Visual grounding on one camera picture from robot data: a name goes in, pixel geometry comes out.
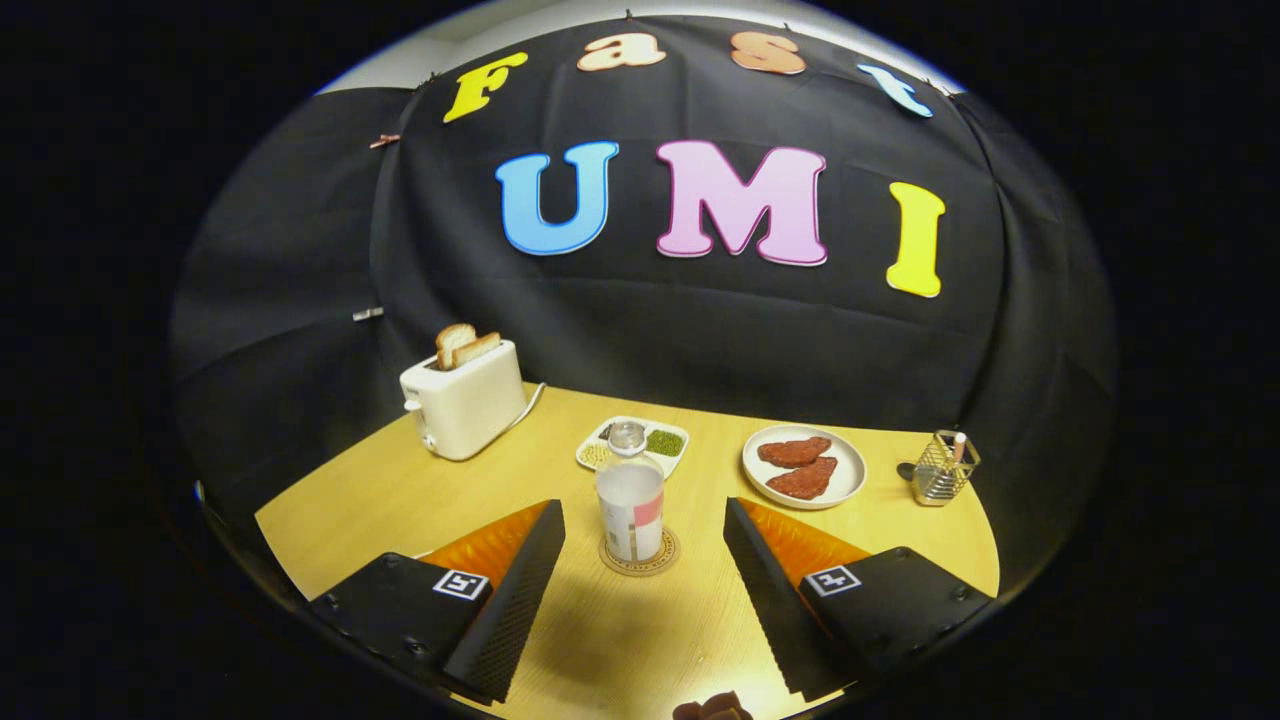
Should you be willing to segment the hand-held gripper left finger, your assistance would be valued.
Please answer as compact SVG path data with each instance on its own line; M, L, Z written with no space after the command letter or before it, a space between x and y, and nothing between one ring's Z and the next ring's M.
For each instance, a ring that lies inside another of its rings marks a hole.
M381 553L310 611L420 685L503 702L563 543L562 503L545 500L420 559Z

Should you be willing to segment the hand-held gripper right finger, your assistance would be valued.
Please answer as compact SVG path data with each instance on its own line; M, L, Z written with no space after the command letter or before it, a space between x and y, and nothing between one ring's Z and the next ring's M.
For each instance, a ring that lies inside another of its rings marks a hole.
M905 546L878 553L746 498L724 542L788 691L878 685L960 635L991 597Z

